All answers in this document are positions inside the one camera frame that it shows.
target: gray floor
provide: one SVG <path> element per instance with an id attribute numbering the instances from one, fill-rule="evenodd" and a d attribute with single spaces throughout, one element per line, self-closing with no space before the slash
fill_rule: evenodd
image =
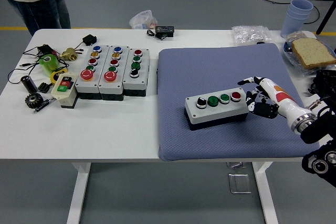
<path id="1" fill-rule="evenodd" d="M 271 0 L 289 3 L 290 0 Z M 321 18 L 304 26 L 316 31 L 332 0 L 310 0 Z M 66 0 L 73 28 L 130 28 L 129 20 L 150 9 L 159 25 L 175 29 L 231 29 L 263 25 L 280 30 L 288 5 L 264 0 Z M 0 0 L 0 27 L 23 27 Z M 333 14 L 323 31 L 336 32 Z M 314 9 L 309 21 L 317 18 Z M 31 36 L 0 30 L 0 90 Z M 318 36 L 336 48 L 333 36 Z M 0 223 L 65 223 L 76 172 L 67 163 L 0 162 Z M 252 195 L 229 193 L 225 164 L 94 164 L 81 223 L 262 223 L 251 169 Z M 334 223 L 336 190 L 305 173 L 299 163 L 276 163 L 268 177 L 279 223 Z"/>

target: plastic bag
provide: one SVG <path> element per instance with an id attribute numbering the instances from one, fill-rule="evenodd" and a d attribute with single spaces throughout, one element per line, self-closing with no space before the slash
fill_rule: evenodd
<path id="1" fill-rule="evenodd" d="M 264 26 L 234 26 L 232 31 L 238 45 L 253 45 L 257 42 L 272 41 L 268 28 Z"/>
<path id="2" fill-rule="evenodd" d="M 307 38 L 307 36 L 302 32 L 302 31 L 296 31 L 292 34 L 289 34 L 286 36 L 286 42 L 284 44 L 284 53 L 285 56 L 287 58 L 287 60 L 303 75 L 303 76 L 310 76 L 310 75 L 314 75 L 316 74 L 317 70 L 321 70 L 321 69 L 328 69 L 328 70 L 335 70 L 336 66 L 335 65 L 328 65 L 326 67 L 321 67 L 321 68 L 313 68 L 313 69 L 305 69 L 300 61 L 298 60 L 298 58 L 296 57 L 296 55 L 293 53 L 292 50 L 292 42 L 296 39 L 300 39 L 300 38 Z M 331 55 L 333 55 L 334 57 L 336 57 L 334 51 L 326 44 L 324 44 Z"/>
<path id="3" fill-rule="evenodd" d="M 157 24 L 158 21 L 153 17 L 151 10 L 138 13 L 130 20 L 132 29 L 154 29 Z"/>

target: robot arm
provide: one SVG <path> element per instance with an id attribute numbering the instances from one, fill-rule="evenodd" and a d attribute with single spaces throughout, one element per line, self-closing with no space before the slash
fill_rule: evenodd
<path id="1" fill-rule="evenodd" d="M 261 90 L 261 94 L 269 97 L 274 103 L 274 105 L 263 102 L 258 104 L 255 102 L 256 95 L 248 91 L 246 103 L 253 114 L 267 118 L 275 118 L 277 114 L 280 114 L 287 119 L 289 128 L 296 134 L 300 134 L 316 119 L 310 109 L 301 108 L 284 89 L 270 79 L 250 77 L 238 82 L 238 85 L 246 83 L 258 84 L 257 90 Z"/>
<path id="2" fill-rule="evenodd" d="M 317 116 L 311 110 L 321 100 L 329 99 L 331 94 L 336 93 L 335 80 L 336 73 L 318 72 L 311 86 L 314 92 L 311 93 L 317 93 L 321 99 L 307 108 L 301 108 L 285 90 L 270 79 L 250 77 L 238 82 L 238 85 L 246 83 L 259 85 L 253 92 L 246 92 L 246 103 L 251 113 L 266 118 L 275 118 L 277 114 L 284 116 L 289 128 L 296 134 L 300 134 L 301 139 L 307 144 L 315 143 L 327 134 L 333 138 L 318 150 L 305 155 L 302 159 L 302 168 L 306 172 L 317 174 L 334 187 L 336 187 L 334 176 L 336 174 L 336 143 L 334 142 L 336 115 L 332 113 L 332 109 L 336 106 L 331 99 L 328 100 L 329 106 L 320 110 Z M 261 102 L 255 101 L 258 96 L 261 97 Z M 274 105 L 266 103 L 267 97 Z M 321 112 L 327 108 L 330 110 L 322 114 Z"/>

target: plate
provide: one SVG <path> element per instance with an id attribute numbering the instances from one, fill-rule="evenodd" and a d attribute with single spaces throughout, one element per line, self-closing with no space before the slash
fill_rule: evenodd
<path id="1" fill-rule="evenodd" d="M 336 58 L 336 54 L 335 52 L 326 44 L 324 44 L 327 49 L 329 50 L 329 53 L 331 55 L 333 55 Z M 284 44 L 284 53 L 285 56 L 287 58 L 287 60 L 296 68 L 298 68 L 304 75 L 311 75 L 311 74 L 316 74 L 317 70 L 321 70 L 321 69 L 330 69 L 330 70 L 335 70 L 336 69 L 336 65 L 329 65 L 326 67 L 321 67 L 321 68 L 313 68 L 313 69 L 304 69 L 298 58 L 295 56 L 295 54 L 293 54 L 291 47 L 289 46 L 289 44 L 287 42 L 285 42 Z"/>

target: pen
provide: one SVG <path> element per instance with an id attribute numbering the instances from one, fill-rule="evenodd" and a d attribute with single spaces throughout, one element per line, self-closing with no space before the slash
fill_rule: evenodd
<path id="1" fill-rule="evenodd" d="M 55 100 L 56 100 L 55 97 L 52 97 L 52 98 L 50 98 L 50 99 L 45 100 L 45 101 L 41 104 L 40 107 L 36 108 L 36 109 L 33 111 L 33 113 L 35 114 L 35 113 L 41 111 L 42 109 L 44 109 L 46 106 L 48 106 L 49 104 L 51 104 L 51 103 L 52 103 L 53 101 L 55 101 Z"/>

